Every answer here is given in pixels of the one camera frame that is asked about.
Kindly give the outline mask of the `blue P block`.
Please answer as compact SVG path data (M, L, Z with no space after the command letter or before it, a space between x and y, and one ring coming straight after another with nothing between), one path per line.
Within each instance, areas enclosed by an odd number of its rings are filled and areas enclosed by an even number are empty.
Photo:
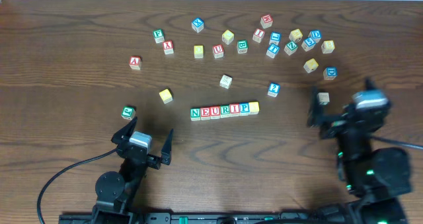
M248 116L250 114L250 106L248 102L240 103L239 110L241 116Z

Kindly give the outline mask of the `yellow S block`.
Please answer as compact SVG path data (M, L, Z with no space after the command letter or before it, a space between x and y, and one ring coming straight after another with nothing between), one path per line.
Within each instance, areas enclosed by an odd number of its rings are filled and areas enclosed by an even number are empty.
M258 114L260 112L260 106L258 101L249 102L250 115Z

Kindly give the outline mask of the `green R block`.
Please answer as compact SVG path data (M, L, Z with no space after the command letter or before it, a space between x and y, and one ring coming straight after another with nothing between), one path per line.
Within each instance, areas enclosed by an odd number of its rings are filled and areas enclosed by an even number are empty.
M220 106L220 118L228 118L231 116L229 105Z

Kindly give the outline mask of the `green N block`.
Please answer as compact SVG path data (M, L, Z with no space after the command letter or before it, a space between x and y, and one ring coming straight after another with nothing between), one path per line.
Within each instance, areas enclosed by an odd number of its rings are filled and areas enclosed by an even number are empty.
M200 121L201 120L201 112L199 108L191 108L190 109L190 119L192 121Z

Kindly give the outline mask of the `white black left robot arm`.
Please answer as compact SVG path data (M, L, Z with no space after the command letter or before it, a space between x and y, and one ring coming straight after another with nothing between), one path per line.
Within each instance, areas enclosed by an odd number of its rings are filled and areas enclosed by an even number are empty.
M169 132L161 156L158 157L149 153L152 137L135 131L136 124L137 118L134 118L112 136L111 142L116 144L116 153L124 162L118 172L106 172L98 178L91 224L137 223L139 217L131 208L147 169L158 170L161 165L171 163L173 131Z

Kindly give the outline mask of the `red E block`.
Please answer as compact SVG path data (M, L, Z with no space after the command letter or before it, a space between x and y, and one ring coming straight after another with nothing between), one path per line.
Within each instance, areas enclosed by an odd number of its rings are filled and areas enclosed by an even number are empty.
M211 114L210 114L210 107L202 107L200 109L200 119L201 120L210 120Z

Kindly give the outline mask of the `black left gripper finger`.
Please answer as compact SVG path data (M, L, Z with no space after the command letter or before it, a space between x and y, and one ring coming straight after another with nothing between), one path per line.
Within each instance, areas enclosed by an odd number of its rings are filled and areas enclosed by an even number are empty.
M161 149L161 163L164 165L170 165L171 163L173 133L174 130L172 129L169 132L167 139Z
M118 130L111 139L111 142L113 142L116 145L120 145L122 143L125 143L129 141L130 137L132 136L135 127L137 124L137 117L134 117L127 125L125 125L123 128Z

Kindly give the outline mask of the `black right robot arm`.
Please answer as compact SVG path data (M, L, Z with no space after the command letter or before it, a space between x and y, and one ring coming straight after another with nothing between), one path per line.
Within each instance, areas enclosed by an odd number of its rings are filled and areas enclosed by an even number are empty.
M391 101L366 79L365 89L353 95L341 114L326 115L322 93L312 89L307 125L318 127L321 139L337 140L338 177L357 200L322 207L314 218L321 223L407 223L398 197L412 190L408 153L371 146L371 135L383 126Z

